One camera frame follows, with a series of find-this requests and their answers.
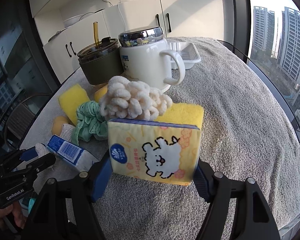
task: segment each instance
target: tissue pack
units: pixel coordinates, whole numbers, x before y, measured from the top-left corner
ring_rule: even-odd
[[[113,172],[188,186],[197,167],[201,131],[194,125],[112,119],[108,143]]]

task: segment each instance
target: white knitted scrubber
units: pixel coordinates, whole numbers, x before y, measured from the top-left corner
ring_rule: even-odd
[[[73,125],[64,123],[62,125],[62,130],[61,130],[59,137],[61,137],[63,140],[71,142],[71,135],[72,135],[72,131],[74,128],[75,127]]]
[[[100,113],[111,118],[155,120],[172,106],[172,100],[161,90],[142,81],[129,81],[122,76],[109,80],[107,93],[99,100]]]

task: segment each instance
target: table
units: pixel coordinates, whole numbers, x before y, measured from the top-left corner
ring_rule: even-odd
[[[228,178],[254,177],[278,228],[283,227],[300,213],[300,146],[284,111],[258,76],[218,41],[170,40],[195,43],[202,58],[180,85],[167,91],[176,103],[205,108],[200,158]],[[93,98],[93,86],[78,69],[42,110],[21,148],[48,142],[53,118],[64,115],[57,97],[75,83]],[[93,139],[80,145],[101,158],[106,143]],[[34,189],[39,191],[50,177],[63,180],[75,174],[57,160],[52,169],[39,173]],[[118,174],[94,207],[107,239],[194,239],[208,209],[193,184],[181,187]],[[229,238],[233,213],[232,202],[222,239]]]

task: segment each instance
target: white dish rack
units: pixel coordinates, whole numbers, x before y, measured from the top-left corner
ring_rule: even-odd
[[[201,61],[201,57],[195,45],[191,42],[170,42],[170,49],[177,51],[185,64],[185,69],[190,69],[195,63]],[[177,64],[171,58],[171,68],[177,69]]]

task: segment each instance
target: blue gripper pad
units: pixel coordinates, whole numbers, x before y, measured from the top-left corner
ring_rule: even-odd
[[[193,175],[193,181],[197,192],[207,203],[210,203],[216,194],[213,173],[214,171],[208,163],[199,160]]]

